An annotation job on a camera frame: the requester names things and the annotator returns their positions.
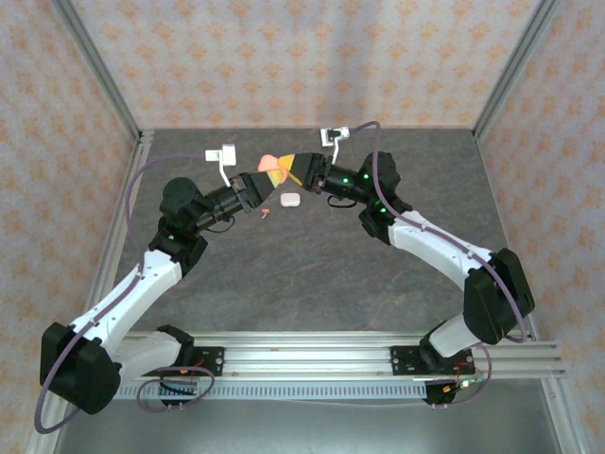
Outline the aluminium side rail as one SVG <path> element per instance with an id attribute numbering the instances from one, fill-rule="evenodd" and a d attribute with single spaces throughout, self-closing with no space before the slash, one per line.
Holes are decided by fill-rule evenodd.
<path id="1" fill-rule="evenodd" d="M 112 212 L 110 228 L 106 235 L 104 249 L 99 259 L 97 275 L 89 293 L 89 303 L 94 306 L 113 288 L 114 278 L 127 238 L 125 201 L 130 181 L 134 174 L 147 162 L 155 130 L 145 130 L 134 146 L 126 166 L 126 171 L 118 192 L 118 199 Z"/>

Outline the aluminium frame post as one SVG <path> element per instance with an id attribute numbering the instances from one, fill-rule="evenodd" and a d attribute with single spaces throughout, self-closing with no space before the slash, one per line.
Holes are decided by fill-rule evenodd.
<path id="1" fill-rule="evenodd" d="M 489 133 L 492 122 L 521 76 L 529 58 L 547 31 L 562 0 L 540 0 L 523 33 L 513 48 L 497 82 L 488 96 L 474 127 L 473 137 L 479 144 Z"/>
<path id="2" fill-rule="evenodd" d="M 50 2 L 74 39 L 80 54 L 86 60 L 131 141 L 137 143 L 142 136 L 142 130 L 139 128 L 73 1 L 50 0 Z"/>

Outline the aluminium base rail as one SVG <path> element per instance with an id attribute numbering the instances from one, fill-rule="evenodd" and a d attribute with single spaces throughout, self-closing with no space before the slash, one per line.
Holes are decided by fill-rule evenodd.
<path id="1" fill-rule="evenodd" d="M 412 346 L 418 336 L 384 331 L 195 333 L 195 344 L 225 349 L 223 377 L 236 380 L 386 380 L 393 377 L 390 348 Z M 566 378 L 568 366 L 554 341 L 503 340 L 475 348 L 478 369 L 494 379 Z"/>

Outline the aluminium frame beam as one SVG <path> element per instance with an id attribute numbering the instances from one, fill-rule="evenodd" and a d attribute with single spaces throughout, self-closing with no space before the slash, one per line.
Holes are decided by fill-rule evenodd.
<path id="1" fill-rule="evenodd" d="M 48 410 L 43 414 L 43 424 L 54 426 L 63 418 L 64 414 L 65 408 Z M 32 429 L 26 444 L 25 454 L 53 454 L 59 434 L 58 430 L 51 434 L 41 434 L 35 428 Z"/>
<path id="2" fill-rule="evenodd" d="M 544 378 L 542 386 L 561 453 L 591 454 L 568 380 Z"/>

